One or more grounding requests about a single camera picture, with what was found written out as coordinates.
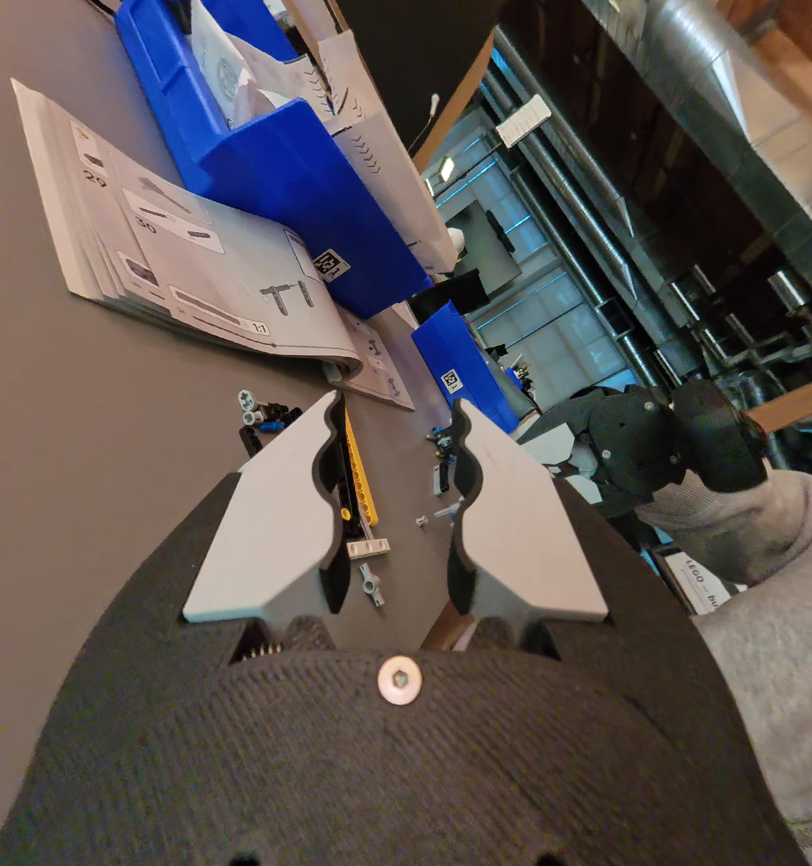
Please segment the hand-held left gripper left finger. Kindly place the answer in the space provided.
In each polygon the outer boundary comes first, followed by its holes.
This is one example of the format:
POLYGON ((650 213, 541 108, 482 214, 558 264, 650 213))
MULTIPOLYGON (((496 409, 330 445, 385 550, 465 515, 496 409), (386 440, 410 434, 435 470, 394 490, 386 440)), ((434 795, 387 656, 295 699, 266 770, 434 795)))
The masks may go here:
POLYGON ((350 583, 339 486, 346 403, 321 397, 251 458, 184 603, 190 623, 339 614, 350 583))

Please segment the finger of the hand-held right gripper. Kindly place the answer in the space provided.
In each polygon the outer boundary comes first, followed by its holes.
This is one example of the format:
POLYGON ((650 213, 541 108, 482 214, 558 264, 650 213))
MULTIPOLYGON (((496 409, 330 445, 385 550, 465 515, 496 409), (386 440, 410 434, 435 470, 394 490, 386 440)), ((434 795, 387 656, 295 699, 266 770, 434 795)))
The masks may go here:
POLYGON ((560 477, 581 494, 586 502, 598 505, 604 501, 601 490, 594 480, 600 464, 590 448, 573 448, 566 461, 560 464, 560 477))
POLYGON ((552 428, 522 443, 522 449, 544 466, 560 466, 569 461, 575 436, 569 428, 552 428))

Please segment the person's right forearm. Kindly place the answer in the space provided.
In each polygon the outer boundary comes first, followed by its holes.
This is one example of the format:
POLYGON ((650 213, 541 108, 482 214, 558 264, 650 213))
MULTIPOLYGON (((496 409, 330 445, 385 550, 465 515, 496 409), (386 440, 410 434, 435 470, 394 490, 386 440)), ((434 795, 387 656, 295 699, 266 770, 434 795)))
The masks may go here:
POLYGON ((732 583, 812 579, 811 474, 768 469, 755 488, 717 493, 687 471, 681 483, 658 490, 636 513, 732 583))

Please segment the black lego beam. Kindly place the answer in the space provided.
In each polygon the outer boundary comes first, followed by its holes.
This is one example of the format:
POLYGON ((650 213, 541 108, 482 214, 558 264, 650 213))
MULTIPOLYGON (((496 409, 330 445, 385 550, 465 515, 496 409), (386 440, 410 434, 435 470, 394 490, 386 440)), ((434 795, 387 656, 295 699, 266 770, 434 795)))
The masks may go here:
POLYGON ((344 535, 348 542, 365 540, 366 536, 362 522, 364 515, 357 498, 357 489, 355 487, 355 479, 351 469, 346 440, 339 442, 337 448, 339 460, 337 491, 342 513, 348 514, 343 518, 344 535))

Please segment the cluster of small lego pieces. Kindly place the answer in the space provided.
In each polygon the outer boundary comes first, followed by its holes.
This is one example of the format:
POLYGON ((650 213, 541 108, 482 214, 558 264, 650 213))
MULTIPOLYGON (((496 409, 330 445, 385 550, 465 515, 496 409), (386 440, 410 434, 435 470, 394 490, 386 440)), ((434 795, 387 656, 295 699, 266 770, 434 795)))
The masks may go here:
POLYGON ((262 404, 247 389, 238 393, 238 403, 242 421, 239 438, 249 458, 258 455, 263 449, 260 434, 279 434, 303 414, 303 410, 298 407, 290 408, 278 403, 262 404))

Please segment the lego instruction booklet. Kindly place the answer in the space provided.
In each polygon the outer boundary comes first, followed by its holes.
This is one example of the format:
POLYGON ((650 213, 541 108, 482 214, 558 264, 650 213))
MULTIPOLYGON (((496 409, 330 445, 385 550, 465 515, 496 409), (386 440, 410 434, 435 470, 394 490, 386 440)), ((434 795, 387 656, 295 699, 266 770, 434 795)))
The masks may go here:
POLYGON ((72 294, 218 344, 317 360, 335 387, 415 409, 378 331, 334 299, 293 230, 170 183, 11 84, 72 294))

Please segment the small blue plastic bin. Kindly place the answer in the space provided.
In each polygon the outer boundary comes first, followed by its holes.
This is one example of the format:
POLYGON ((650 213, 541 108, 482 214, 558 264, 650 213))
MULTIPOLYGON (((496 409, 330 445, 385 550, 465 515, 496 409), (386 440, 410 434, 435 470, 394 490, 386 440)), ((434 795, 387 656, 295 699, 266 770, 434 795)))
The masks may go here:
POLYGON ((411 335, 449 408, 466 399, 511 434, 520 419, 495 375, 499 368, 476 343, 452 302, 432 314, 411 335))

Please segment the framed black and white sign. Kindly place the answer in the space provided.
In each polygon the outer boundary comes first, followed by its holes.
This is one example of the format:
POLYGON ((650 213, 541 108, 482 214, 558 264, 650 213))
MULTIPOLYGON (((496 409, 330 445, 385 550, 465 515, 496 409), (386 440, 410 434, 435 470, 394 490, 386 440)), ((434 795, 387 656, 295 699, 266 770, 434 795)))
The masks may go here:
POLYGON ((710 614, 748 589, 720 579, 673 544, 650 547, 644 557, 693 616, 710 614))

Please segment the black monitor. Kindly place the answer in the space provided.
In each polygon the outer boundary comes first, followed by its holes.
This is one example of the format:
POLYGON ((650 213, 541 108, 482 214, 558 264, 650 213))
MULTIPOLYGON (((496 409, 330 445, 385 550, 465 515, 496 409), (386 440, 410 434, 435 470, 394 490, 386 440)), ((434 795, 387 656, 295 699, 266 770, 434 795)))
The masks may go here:
POLYGON ((434 286, 407 300, 418 325, 422 325, 447 304, 453 304, 462 316, 481 309, 488 303, 480 272, 474 268, 459 276, 435 283, 434 286))

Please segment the grey metal pipes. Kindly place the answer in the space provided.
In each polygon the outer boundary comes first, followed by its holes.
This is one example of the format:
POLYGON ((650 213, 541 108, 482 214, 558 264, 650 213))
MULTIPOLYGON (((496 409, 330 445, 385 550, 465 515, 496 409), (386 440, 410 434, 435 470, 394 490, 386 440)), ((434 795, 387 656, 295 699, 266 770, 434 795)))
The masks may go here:
POLYGON ((481 91, 552 109, 509 176, 643 383, 812 380, 809 284, 584 2, 509 5, 481 91))

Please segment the white paper label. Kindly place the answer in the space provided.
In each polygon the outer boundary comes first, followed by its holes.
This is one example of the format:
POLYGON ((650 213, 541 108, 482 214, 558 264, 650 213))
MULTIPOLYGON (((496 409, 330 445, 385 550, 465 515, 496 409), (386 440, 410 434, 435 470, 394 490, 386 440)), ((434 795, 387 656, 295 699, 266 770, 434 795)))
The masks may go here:
POLYGON ((534 94, 527 103, 500 122, 495 131, 502 145, 510 150, 551 118, 550 106, 540 94, 534 94))

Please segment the white chevron print paper bag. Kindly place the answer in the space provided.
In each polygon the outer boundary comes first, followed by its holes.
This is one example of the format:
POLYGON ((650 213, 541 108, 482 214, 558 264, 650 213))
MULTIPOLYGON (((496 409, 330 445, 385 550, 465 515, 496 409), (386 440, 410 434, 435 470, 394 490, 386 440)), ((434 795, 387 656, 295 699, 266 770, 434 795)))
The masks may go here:
POLYGON ((457 249, 429 189, 400 141, 346 30, 318 44, 332 116, 325 127, 423 269, 451 272, 457 249))

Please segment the wooden beam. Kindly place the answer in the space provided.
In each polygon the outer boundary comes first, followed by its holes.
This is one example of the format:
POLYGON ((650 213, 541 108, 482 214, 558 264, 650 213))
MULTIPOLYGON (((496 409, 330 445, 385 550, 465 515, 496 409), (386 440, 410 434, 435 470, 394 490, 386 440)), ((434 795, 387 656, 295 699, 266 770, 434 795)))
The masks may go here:
POLYGON ((477 54, 475 61, 466 72, 461 83, 448 101, 439 109, 429 130, 423 134, 412 162, 416 170, 422 174, 430 165, 434 154, 442 145, 445 136, 449 134, 458 118, 466 110, 483 80, 491 53, 494 47, 494 34, 491 33, 477 54))

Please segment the large blue plastic bin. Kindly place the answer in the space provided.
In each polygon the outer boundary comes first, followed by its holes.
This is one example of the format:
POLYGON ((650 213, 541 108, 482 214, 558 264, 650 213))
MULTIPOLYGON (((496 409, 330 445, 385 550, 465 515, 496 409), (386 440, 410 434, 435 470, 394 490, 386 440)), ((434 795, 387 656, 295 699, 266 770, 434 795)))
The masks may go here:
POLYGON ((191 192, 292 229, 335 301, 363 319, 432 285, 306 101, 231 131, 175 2, 122 2, 116 28, 191 192))

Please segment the silver ventilation duct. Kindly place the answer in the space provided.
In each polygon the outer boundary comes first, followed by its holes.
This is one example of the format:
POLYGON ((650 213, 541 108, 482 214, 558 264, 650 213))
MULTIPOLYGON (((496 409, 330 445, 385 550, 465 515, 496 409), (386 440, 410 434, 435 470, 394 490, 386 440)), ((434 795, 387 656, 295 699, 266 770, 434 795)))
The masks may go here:
POLYGON ((812 289, 812 121, 709 2, 584 5, 812 289))

